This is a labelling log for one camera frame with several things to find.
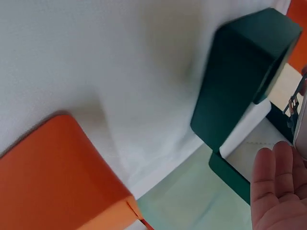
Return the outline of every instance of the metal clip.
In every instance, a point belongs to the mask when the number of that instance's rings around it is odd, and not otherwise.
[[[295,95],[294,98],[291,97],[289,100],[289,104],[288,104],[291,115],[297,112],[298,105],[299,105],[299,102],[297,100],[297,95]]]
[[[297,124],[297,121],[298,121],[297,108],[298,108],[299,102],[297,100],[297,94],[302,89],[302,87],[304,85],[304,81],[306,80],[306,78],[307,78],[307,73],[304,74],[304,76],[302,77],[301,81],[298,84],[296,91],[294,92],[293,96],[290,97],[288,105],[283,110],[283,114],[285,114],[287,112],[287,110],[289,109],[290,117],[287,120],[287,124],[288,124],[288,127],[291,128],[293,135],[295,133],[296,124]]]

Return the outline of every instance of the dark green stand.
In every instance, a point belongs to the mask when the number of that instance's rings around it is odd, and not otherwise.
[[[214,36],[191,128],[213,150],[211,169],[247,203],[249,182],[221,157],[219,148],[248,106],[270,93],[301,33],[291,19],[265,9],[221,26]],[[267,118],[293,140],[286,116],[276,106]]]

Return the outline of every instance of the white fabric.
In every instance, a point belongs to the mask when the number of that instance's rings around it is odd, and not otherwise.
[[[1,1],[0,151],[66,110],[142,195],[154,186],[141,186],[146,176],[201,145],[189,122],[216,28],[289,2]]]

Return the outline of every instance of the orange box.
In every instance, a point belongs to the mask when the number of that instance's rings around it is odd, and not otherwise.
[[[137,203],[70,115],[58,115],[0,159],[1,230],[122,230]]]

